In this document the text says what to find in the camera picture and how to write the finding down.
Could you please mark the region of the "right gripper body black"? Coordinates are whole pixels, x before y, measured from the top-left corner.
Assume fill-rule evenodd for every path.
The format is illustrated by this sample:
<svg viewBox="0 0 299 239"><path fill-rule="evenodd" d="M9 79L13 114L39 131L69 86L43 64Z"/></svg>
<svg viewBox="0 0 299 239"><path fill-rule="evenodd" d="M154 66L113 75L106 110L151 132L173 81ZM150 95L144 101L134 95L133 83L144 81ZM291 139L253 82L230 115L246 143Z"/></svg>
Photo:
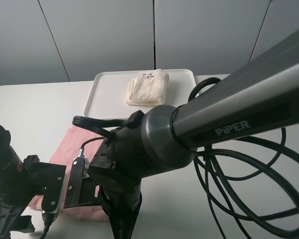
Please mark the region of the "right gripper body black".
<svg viewBox="0 0 299 239"><path fill-rule="evenodd" d="M142 204L141 180L118 186L99 186L98 199L115 239L130 239Z"/></svg>

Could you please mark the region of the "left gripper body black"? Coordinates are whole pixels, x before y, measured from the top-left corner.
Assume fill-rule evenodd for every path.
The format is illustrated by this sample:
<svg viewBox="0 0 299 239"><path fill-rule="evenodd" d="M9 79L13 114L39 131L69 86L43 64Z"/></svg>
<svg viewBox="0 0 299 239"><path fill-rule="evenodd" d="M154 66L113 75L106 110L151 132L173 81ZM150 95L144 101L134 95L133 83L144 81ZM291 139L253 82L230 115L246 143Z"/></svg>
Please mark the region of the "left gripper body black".
<svg viewBox="0 0 299 239"><path fill-rule="evenodd" d="M37 155L29 155L24 162L18 156L0 158L0 239L11 238L11 232L33 233L31 216L21 214L40 191L28 184L27 173Z"/></svg>

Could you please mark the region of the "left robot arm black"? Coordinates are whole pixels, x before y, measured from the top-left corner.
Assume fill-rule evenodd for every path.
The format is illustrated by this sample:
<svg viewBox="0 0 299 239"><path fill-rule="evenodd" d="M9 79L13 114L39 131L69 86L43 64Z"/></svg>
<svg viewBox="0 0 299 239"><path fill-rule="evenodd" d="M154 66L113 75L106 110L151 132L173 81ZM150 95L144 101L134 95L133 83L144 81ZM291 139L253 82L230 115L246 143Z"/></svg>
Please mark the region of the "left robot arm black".
<svg viewBox="0 0 299 239"><path fill-rule="evenodd" d="M35 231L31 216L22 213L47 187L43 163L36 155L22 162L10 142L10 132L0 125L0 239L9 239L13 231Z"/></svg>

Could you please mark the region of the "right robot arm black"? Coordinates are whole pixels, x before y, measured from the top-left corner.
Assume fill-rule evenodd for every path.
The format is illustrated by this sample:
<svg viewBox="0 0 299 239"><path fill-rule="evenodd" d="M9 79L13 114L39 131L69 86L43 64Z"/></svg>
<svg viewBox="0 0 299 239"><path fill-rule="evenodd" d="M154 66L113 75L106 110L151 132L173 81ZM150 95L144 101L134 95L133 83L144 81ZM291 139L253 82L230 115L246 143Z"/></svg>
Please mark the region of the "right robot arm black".
<svg viewBox="0 0 299 239"><path fill-rule="evenodd" d="M231 139L255 143L299 164L299 154L255 134L299 123L299 30L223 80L210 81L203 94L195 89L179 108L161 105L133 113L101 144L88 173L100 186L99 201L117 239L132 236L142 203L141 180L183 168L203 157L214 166L239 208L270 233L299 239L299 228L286 231L252 212L233 191L216 156L242 160L275 180L299 214L299 193L270 166L232 150L212 149Z"/></svg>

